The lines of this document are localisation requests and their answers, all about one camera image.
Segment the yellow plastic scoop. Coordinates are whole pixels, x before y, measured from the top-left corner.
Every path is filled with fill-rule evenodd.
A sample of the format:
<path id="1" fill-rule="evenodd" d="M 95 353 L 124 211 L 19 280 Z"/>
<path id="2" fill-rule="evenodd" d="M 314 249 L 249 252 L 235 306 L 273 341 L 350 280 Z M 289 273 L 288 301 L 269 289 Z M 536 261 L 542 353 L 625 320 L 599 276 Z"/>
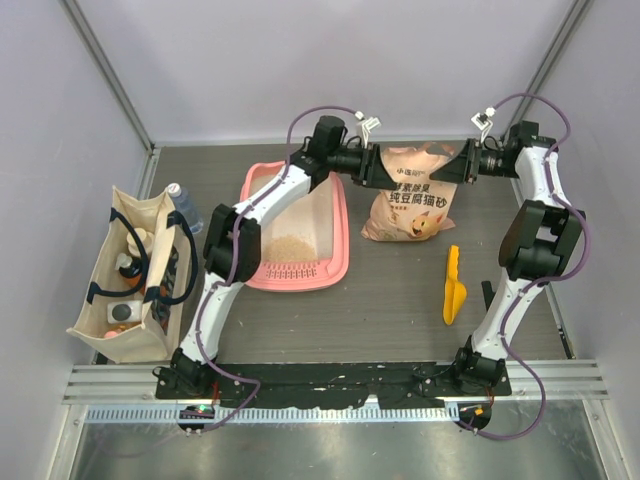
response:
<path id="1" fill-rule="evenodd" d="M 444 285 L 443 321 L 452 325 L 467 298 L 467 289 L 459 280 L 460 249 L 451 245 L 448 250 Z"/>

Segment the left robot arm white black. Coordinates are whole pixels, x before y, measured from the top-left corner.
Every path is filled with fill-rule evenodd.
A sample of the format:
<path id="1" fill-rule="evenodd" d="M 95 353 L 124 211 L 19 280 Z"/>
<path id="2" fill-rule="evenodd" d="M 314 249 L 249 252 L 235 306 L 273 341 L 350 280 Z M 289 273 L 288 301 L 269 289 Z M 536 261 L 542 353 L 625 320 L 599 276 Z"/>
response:
<path id="1" fill-rule="evenodd" d="M 246 200 L 214 209 L 205 240 L 203 291 L 194 319 L 169 367 L 158 374 L 159 387 L 167 388 L 170 397 L 200 399 L 213 388 L 221 373 L 214 362 L 220 337 L 236 296 L 258 270 L 265 227 L 333 173 L 348 175 L 365 188 L 395 189 L 379 145 L 369 141 L 380 120 L 354 112 L 359 133 L 348 140 L 346 124 L 336 115 L 339 110 L 318 108 L 321 117 L 312 135 L 288 153 L 272 180 Z"/>

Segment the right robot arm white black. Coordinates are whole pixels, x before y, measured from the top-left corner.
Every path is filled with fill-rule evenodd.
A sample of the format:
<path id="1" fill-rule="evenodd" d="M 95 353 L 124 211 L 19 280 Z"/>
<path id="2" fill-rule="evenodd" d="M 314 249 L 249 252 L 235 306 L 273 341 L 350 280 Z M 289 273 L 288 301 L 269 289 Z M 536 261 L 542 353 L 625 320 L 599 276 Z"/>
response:
<path id="1" fill-rule="evenodd" d="M 444 377 L 464 395 L 495 390 L 507 379 L 511 340 L 531 302 L 559 280 L 579 240 L 586 216 L 566 197 L 558 173 L 559 146 L 535 122 L 509 129 L 495 149 L 470 139 L 457 156 L 431 173 L 447 183 L 472 183 L 478 176 L 516 179 L 523 202 L 500 246 L 498 287 L 484 284 L 487 313 L 461 347 Z"/>

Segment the pink cat litter bag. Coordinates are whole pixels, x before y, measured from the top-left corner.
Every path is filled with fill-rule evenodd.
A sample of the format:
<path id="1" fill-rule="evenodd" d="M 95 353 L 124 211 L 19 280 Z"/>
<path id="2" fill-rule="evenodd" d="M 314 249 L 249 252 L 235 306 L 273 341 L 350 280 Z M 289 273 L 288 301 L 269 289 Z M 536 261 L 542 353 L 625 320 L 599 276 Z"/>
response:
<path id="1" fill-rule="evenodd" d="M 454 153 L 454 146 L 438 142 L 384 150 L 383 164 L 396 188 L 376 196 L 361 235 L 378 242 L 417 242 L 453 228 L 449 210 L 457 185 L 433 180 L 430 174 Z"/>

